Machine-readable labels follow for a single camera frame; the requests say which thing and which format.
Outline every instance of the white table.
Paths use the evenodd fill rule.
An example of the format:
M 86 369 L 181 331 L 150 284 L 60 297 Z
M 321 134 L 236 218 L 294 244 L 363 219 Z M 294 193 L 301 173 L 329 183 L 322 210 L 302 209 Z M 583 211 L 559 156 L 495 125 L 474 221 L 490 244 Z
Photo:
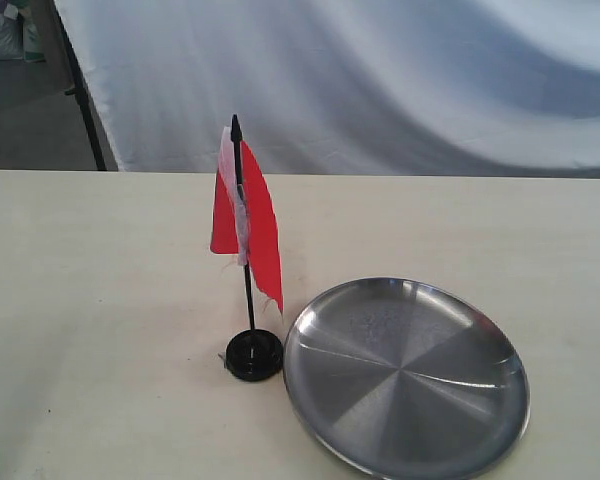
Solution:
M 242 273 L 209 253 L 213 176 L 0 172 L 0 479 L 349 479 L 282 377 L 217 354 Z M 600 479 L 600 181 L 273 176 L 284 320 L 362 276 L 438 285 L 520 353 L 532 416 L 485 478 Z

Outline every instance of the floor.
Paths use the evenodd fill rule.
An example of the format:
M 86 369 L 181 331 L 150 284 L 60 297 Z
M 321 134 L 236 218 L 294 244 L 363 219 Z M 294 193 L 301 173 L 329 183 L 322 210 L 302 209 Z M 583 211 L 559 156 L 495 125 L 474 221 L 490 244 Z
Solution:
M 107 168 L 116 170 L 94 116 Z M 0 169 L 96 169 L 75 97 L 54 87 L 45 63 L 0 61 Z

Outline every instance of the metal plate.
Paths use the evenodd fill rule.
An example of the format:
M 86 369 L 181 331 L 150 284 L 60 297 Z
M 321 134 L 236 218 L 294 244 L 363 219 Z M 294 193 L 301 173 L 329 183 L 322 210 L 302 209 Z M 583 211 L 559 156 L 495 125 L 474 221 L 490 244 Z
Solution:
M 313 300 L 287 336 L 284 377 L 306 428 L 381 478 L 473 478 L 529 418 L 524 368 L 498 327 L 410 280 L 357 280 Z

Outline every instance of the black round base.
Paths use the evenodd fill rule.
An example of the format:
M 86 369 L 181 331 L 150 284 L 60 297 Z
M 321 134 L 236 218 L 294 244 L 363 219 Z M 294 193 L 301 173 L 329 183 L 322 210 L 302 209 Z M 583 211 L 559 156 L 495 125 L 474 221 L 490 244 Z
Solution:
M 282 369 L 282 343 L 267 330 L 245 330 L 227 345 L 225 362 L 240 380 L 266 380 Z

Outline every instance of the red and white flag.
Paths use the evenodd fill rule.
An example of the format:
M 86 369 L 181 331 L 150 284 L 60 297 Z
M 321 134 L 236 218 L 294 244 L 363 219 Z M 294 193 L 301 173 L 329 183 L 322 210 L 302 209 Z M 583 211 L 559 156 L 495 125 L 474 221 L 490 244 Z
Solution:
M 241 141 L 244 201 L 238 192 L 231 129 L 222 131 L 213 205 L 211 251 L 238 254 L 238 264 L 249 262 L 256 286 L 275 300 L 282 313 L 282 273 L 278 224 L 267 183 L 256 157 Z

